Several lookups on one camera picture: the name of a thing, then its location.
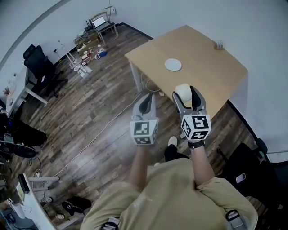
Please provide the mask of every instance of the laptop screen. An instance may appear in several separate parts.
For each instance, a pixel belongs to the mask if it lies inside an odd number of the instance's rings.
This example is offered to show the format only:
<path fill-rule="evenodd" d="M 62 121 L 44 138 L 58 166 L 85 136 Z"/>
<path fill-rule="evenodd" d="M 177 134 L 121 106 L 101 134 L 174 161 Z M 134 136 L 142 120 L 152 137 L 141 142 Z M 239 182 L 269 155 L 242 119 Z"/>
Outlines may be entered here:
<path fill-rule="evenodd" d="M 105 19 L 102 17 L 96 19 L 95 21 L 93 21 L 93 25 L 95 26 L 95 28 L 97 28 L 98 26 L 102 25 L 103 23 L 105 23 Z"/>

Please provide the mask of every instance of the white phone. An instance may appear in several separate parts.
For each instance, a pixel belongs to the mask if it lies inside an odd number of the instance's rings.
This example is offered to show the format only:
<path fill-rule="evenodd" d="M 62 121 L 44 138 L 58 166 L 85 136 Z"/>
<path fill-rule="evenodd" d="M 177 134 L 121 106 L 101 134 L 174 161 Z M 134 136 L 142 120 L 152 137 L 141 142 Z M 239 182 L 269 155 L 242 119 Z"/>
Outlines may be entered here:
<path fill-rule="evenodd" d="M 236 183 L 239 184 L 240 182 L 246 179 L 246 174 L 242 173 L 240 176 L 236 177 Z"/>

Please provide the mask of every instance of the wall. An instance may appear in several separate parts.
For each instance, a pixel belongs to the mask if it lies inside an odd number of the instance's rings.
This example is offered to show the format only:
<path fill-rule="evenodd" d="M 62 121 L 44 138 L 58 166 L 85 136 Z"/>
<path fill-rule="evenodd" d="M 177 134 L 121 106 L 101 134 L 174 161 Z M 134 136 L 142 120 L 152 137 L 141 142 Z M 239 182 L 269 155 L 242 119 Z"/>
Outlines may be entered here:
<path fill-rule="evenodd" d="M 23 53 L 29 45 L 41 45 L 52 63 L 56 63 L 59 57 L 53 50 L 60 47 L 57 41 L 61 40 L 66 51 L 74 48 L 73 40 L 87 26 L 86 20 L 108 6 L 108 0 L 6 0 L 0 3 L 0 33 L 4 35 L 0 40 L 0 61 L 24 33 L 0 68 L 0 99 L 4 99 L 2 91 L 14 80 L 14 73 L 24 68 Z M 62 57 L 65 52 L 59 51 L 59 55 Z"/>
<path fill-rule="evenodd" d="M 120 21 L 152 37 L 188 24 L 222 39 L 249 70 L 231 101 L 270 151 L 288 149 L 285 0 L 122 0 L 115 7 Z"/>

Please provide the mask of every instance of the gray wood plank floor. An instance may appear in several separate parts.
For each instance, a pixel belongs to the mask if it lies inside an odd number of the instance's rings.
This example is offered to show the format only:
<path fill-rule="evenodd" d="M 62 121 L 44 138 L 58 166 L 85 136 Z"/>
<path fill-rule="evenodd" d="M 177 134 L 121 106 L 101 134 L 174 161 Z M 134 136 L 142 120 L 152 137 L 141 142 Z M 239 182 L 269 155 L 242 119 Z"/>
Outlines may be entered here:
<path fill-rule="evenodd" d="M 52 94 L 46 97 L 49 100 L 46 106 L 32 97 L 27 98 L 22 108 L 22 121 L 48 135 L 48 141 L 38 154 L 42 176 L 53 176 L 60 171 L 138 95 L 124 54 L 148 39 L 126 26 L 120 26 L 118 30 L 119 37 L 108 44 L 107 56 L 90 62 L 93 72 L 87 78 L 81 78 L 64 60 L 57 70 L 64 71 L 60 78 L 68 78 L 68 83 L 58 91 L 59 98 L 52 97 Z M 157 88 L 152 82 L 149 85 Z M 179 116 L 173 102 L 159 94 L 156 94 L 156 101 L 160 124 L 156 143 L 151 149 L 151 164 L 162 162 L 170 136 L 180 135 Z M 45 192 L 45 196 L 54 198 L 54 203 L 45 206 L 48 214 L 63 213 L 68 219 L 70 216 L 63 210 L 61 202 L 74 195 L 95 202 L 110 184 L 125 180 L 136 149 L 129 131 L 132 108 L 125 110 L 59 174 L 60 180 L 52 185 L 53 189 Z M 207 155 L 216 174 L 225 164 L 216 149 L 220 147 L 229 157 L 241 142 L 254 147 L 252 135 L 226 103 L 212 119 L 212 132 L 206 141 Z M 189 154 L 187 141 L 180 140 L 179 152 Z M 29 166 L 27 159 L 14 155 L 10 167 L 13 172 L 8 172 L 7 181 L 10 192 L 14 193 L 18 174 L 32 176 L 39 162 L 34 160 Z M 37 192 L 37 195 L 42 199 L 43 192 Z M 259 213 L 265 210 L 257 200 L 249 200 Z M 80 224 L 78 222 L 68 229 L 79 229 Z"/>

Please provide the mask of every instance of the table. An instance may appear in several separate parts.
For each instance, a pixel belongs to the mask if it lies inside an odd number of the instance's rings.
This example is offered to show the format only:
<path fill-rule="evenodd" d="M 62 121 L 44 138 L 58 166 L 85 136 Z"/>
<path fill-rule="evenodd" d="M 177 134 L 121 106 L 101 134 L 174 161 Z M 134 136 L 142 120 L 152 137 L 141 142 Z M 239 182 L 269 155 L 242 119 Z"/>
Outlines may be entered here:
<path fill-rule="evenodd" d="M 105 30 L 107 30 L 107 29 L 109 29 L 109 28 L 111 28 L 111 29 L 114 28 L 114 31 L 115 31 L 115 33 L 116 33 L 116 37 L 118 37 L 118 31 L 117 31 L 117 28 L 116 28 L 116 26 L 115 26 L 115 23 L 113 23 L 113 22 L 105 22 L 105 23 L 103 23 L 102 25 L 100 25 L 100 26 L 98 26 L 97 28 L 95 28 L 95 30 L 97 31 L 99 37 L 100 37 L 101 40 L 103 41 L 104 45 L 105 45 L 106 43 L 105 43 L 105 40 L 104 40 L 104 38 L 103 38 L 103 36 L 102 36 L 102 32 L 105 31 Z"/>
<path fill-rule="evenodd" d="M 44 104 L 48 103 L 45 99 L 41 98 L 39 95 L 27 88 L 26 82 L 28 79 L 28 75 L 29 69 L 27 67 L 24 67 L 21 72 L 16 75 L 16 79 L 10 89 L 10 94 L 7 96 L 6 100 L 6 112 L 8 113 L 8 116 L 11 115 L 13 109 L 15 108 L 19 100 L 26 102 L 26 100 L 22 97 L 25 92 L 32 95 Z M 12 105 L 9 105 L 11 99 L 13 99 L 13 103 Z"/>
<path fill-rule="evenodd" d="M 30 191 L 24 195 L 24 201 L 22 202 L 22 204 L 28 209 L 31 208 L 32 217 L 31 218 L 29 218 L 28 216 L 26 217 L 29 219 L 32 219 L 39 230 L 62 230 L 63 228 L 71 225 L 72 223 L 80 219 L 79 217 L 75 217 L 55 227 L 34 194 L 34 191 L 48 190 L 48 187 L 44 186 L 43 188 L 33 189 L 30 182 L 57 181 L 59 180 L 59 177 L 40 177 L 40 178 L 30 177 L 28 178 L 26 174 L 23 174 L 23 175 L 24 175 L 25 181 Z"/>
<path fill-rule="evenodd" d="M 226 50 L 215 50 L 215 42 L 197 30 L 183 26 L 153 39 L 125 56 L 139 92 L 138 70 L 150 78 L 171 100 L 177 85 L 192 85 L 204 96 L 207 114 L 212 118 L 231 97 L 248 70 Z M 165 68 L 165 61 L 176 58 L 179 71 Z"/>

